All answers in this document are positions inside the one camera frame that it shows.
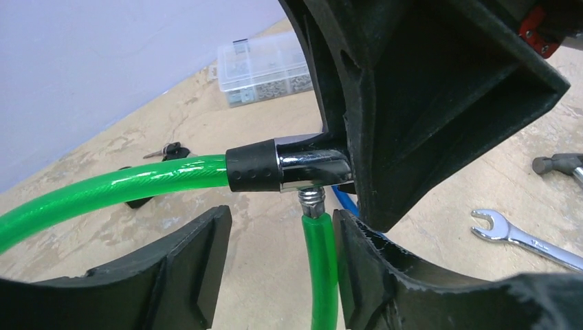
wrench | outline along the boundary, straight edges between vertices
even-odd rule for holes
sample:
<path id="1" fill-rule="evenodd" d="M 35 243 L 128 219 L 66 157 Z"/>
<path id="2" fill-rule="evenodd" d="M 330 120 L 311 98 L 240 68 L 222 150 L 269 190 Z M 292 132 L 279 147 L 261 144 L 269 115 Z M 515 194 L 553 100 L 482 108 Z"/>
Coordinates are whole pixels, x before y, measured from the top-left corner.
<path id="1" fill-rule="evenodd" d="M 487 220 L 492 227 L 490 230 L 472 227 L 472 232 L 477 237 L 489 242 L 515 243 L 530 252 L 555 261 L 571 270 L 583 272 L 582 257 L 523 232 L 497 211 L 487 209 L 473 210 L 472 216 Z"/>

black plastic part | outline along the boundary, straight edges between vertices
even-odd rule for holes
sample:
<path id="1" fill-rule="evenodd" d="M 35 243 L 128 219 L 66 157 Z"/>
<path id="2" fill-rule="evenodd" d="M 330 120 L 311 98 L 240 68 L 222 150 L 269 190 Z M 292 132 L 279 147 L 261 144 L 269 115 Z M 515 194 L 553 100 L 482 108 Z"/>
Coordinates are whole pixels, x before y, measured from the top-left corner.
<path id="1" fill-rule="evenodd" d="M 346 194 L 356 195 L 356 187 L 354 184 L 341 184 L 338 186 L 338 190 Z"/>
<path id="2" fill-rule="evenodd" d="M 142 206 L 144 206 L 152 198 L 154 198 L 154 197 L 140 198 L 140 199 L 136 199 L 136 200 L 133 200 L 133 201 L 127 201 L 127 202 L 125 202 L 125 204 L 127 206 L 129 206 L 131 209 L 136 210 L 136 209 L 141 208 Z"/>
<path id="3" fill-rule="evenodd" d="M 231 231 L 229 207 L 84 277 L 0 278 L 2 329 L 209 329 Z"/>
<path id="4" fill-rule="evenodd" d="M 547 15 L 537 30 L 546 39 L 561 42 L 565 37 L 577 38 L 581 35 L 583 32 L 583 1 L 542 0 L 540 5 Z"/>
<path id="5" fill-rule="evenodd" d="M 181 147 L 182 144 L 180 142 L 172 142 L 164 147 L 164 152 L 165 154 L 176 153 Z"/>
<path id="6" fill-rule="evenodd" d="M 361 218 L 375 230 L 569 88 L 517 35 L 510 0 L 280 3 L 326 132 L 347 138 Z"/>
<path id="7" fill-rule="evenodd" d="M 347 329 L 583 329 L 583 275 L 490 283 L 411 254 L 346 210 L 333 224 Z"/>
<path id="8" fill-rule="evenodd" d="M 559 171 L 573 175 L 577 167 L 583 166 L 583 153 L 557 153 L 553 157 L 537 157 L 532 161 L 532 170 L 538 175 Z"/>
<path id="9" fill-rule="evenodd" d="M 231 191 L 279 191 L 277 152 L 273 140 L 229 149 L 225 158 Z"/>

blue wire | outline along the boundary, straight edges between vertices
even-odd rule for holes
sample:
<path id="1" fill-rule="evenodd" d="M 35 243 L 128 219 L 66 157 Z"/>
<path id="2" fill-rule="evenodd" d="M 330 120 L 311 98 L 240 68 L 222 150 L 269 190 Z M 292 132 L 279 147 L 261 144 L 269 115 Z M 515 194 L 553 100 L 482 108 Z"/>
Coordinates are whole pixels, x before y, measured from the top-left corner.
<path id="1" fill-rule="evenodd" d="M 350 198 L 350 196 L 348 196 L 348 194 L 346 194 L 345 192 L 338 190 L 338 186 L 332 186 L 332 191 L 334 192 L 334 195 L 340 202 L 340 205 L 342 205 L 343 208 L 347 209 L 348 211 L 352 212 L 353 215 L 358 217 L 359 215 L 358 207 L 356 206 L 356 204 L 354 204 L 352 198 Z"/>

red part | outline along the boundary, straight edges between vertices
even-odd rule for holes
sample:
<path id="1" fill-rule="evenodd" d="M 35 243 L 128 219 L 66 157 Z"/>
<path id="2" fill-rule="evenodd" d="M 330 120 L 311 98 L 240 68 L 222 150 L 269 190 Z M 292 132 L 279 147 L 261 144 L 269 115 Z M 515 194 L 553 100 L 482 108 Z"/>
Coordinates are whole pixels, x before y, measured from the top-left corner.
<path id="1" fill-rule="evenodd" d="M 549 58 L 559 48 L 559 43 L 550 43 L 544 40 L 536 31 L 538 26 L 544 21 L 547 13 L 539 5 L 533 8 L 518 31 L 518 35 L 524 39 L 535 52 L 543 58 Z"/>

plastic storage box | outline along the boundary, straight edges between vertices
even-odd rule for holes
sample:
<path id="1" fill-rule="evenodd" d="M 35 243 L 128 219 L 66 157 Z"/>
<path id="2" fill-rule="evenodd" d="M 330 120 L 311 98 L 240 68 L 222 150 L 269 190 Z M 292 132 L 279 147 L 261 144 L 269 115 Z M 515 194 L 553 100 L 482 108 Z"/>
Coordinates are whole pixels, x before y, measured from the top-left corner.
<path id="1" fill-rule="evenodd" d="M 308 67 L 293 32 L 219 47 L 217 75 L 231 107 L 311 90 Z"/>

